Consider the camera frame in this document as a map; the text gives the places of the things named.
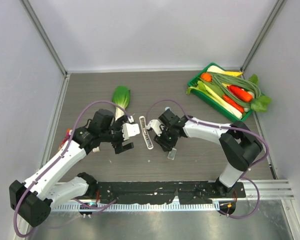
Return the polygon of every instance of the green tray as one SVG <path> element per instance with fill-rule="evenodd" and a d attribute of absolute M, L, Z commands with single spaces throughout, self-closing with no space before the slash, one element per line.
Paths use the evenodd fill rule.
<path fill-rule="evenodd" d="M 190 80 L 188 82 L 188 86 L 189 87 L 195 87 L 195 85 L 198 82 L 198 77 L 200 77 L 200 75 L 202 73 L 205 73 L 208 70 L 208 68 L 211 67 L 211 66 L 217 66 L 218 68 L 221 68 L 222 70 L 225 71 L 225 69 L 223 69 L 219 65 L 212 62 L 208 66 L 206 66 L 197 76 L 195 76 L 192 80 Z M 232 122 L 235 122 L 235 121 L 238 121 L 238 120 L 239 121 L 245 121 L 247 119 L 247 117 L 249 117 L 249 115 L 253 112 L 253 110 L 250 110 L 246 113 L 246 115 L 243 118 L 239 119 L 236 116 L 234 116 L 232 113 L 230 113 L 229 111 L 224 109 L 223 106 L 220 106 L 217 102 L 215 102 L 210 97 L 205 95 L 203 92 L 197 91 L 195 89 L 191 90 L 191 92 L 194 95 L 196 95 L 197 97 L 199 97 L 200 99 L 202 99 L 203 101 L 205 101 L 207 104 L 209 104 L 211 107 L 213 107 L 215 110 L 217 110 L 219 113 L 221 113 L 223 116 L 225 116 L 227 119 L 229 119 Z"/>

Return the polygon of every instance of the white panel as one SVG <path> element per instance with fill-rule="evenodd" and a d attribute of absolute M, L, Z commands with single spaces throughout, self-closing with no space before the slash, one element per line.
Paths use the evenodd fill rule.
<path fill-rule="evenodd" d="M 272 97 L 259 114 L 278 175 L 288 179 L 300 208 L 300 0 L 287 1 L 257 51 L 247 76 L 259 76 Z"/>
<path fill-rule="evenodd" d="M 42 160 L 62 75 L 18 0 L 0 0 L 0 240 L 11 240 L 9 185 Z"/>
<path fill-rule="evenodd" d="M 31 0 L 69 71 L 240 67 L 275 0 Z"/>

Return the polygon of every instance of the black bracket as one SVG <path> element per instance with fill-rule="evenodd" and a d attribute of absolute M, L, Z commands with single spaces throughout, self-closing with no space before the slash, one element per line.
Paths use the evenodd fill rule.
<path fill-rule="evenodd" d="M 180 204 L 208 204 L 211 199 L 245 198 L 242 182 L 237 182 L 231 192 L 221 194 L 217 182 L 209 181 L 153 181 L 153 182 L 99 182 L 102 204 L 116 200 L 116 204 L 170 204 L 178 196 Z"/>

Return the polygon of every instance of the gray table surface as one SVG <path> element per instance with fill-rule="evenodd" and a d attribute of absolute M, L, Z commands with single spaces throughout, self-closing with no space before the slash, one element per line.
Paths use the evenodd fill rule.
<path fill-rule="evenodd" d="M 80 73 L 70 76 L 51 155 L 54 155 L 62 142 L 67 129 L 71 129 L 79 113 L 85 106 L 97 100 L 111 100 L 118 85 L 131 89 L 130 104 L 126 109 L 139 122 L 149 106 L 162 99 L 174 99 L 181 103 L 189 115 L 204 121 L 229 123 L 229 120 L 214 110 L 194 94 L 186 95 L 187 82 L 197 74 L 196 71 L 158 71 L 158 72 L 112 72 Z M 150 114 L 157 119 L 165 107 L 183 116 L 173 102 L 159 103 Z M 94 116 L 100 108 L 115 111 L 108 104 L 98 104 L 83 115 L 80 125 Z M 253 132 L 258 132 L 254 117 L 245 121 Z M 154 142 L 154 149 L 148 150 L 141 134 L 133 137 L 134 149 L 115 154 L 109 143 L 102 143 L 100 152 L 90 153 L 73 166 L 61 179 L 67 182 L 78 173 L 87 172 L 98 181 L 192 181 L 215 180 L 224 170 L 227 159 L 221 146 L 197 138 L 181 138 L 176 145 L 174 160 Z M 247 175 L 254 180 L 272 179 L 267 161 L 253 167 Z"/>

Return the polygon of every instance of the carrot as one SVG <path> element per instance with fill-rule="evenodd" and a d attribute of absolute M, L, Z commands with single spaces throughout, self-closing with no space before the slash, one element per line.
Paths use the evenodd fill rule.
<path fill-rule="evenodd" d="M 212 82 L 212 76 L 209 73 L 206 72 L 202 73 L 200 78 L 202 78 L 206 82 Z"/>
<path fill-rule="evenodd" d="M 249 103 L 253 97 L 250 93 L 247 93 L 245 90 L 242 90 L 240 87 L 238 86 L 234 86 L 234 85 L 230 85 L 228 86 L 228 89 L 231 93 L 233 93 L 233 95 L 235 95 L 238 99 Z"/>
<path fill-rule="evenodd" d="M 233 101 L 230 97 L 228 97 L 227 95 L 223 95 L 222 96 L 223 99 L 230 104 L 232 107 L 234 107 L 235 109 L 237 109 L 240 113 L 244 113 L 245 110 L 242 106 L 240 106 L 238 103 L 236 103 L 235 101 Z"/>

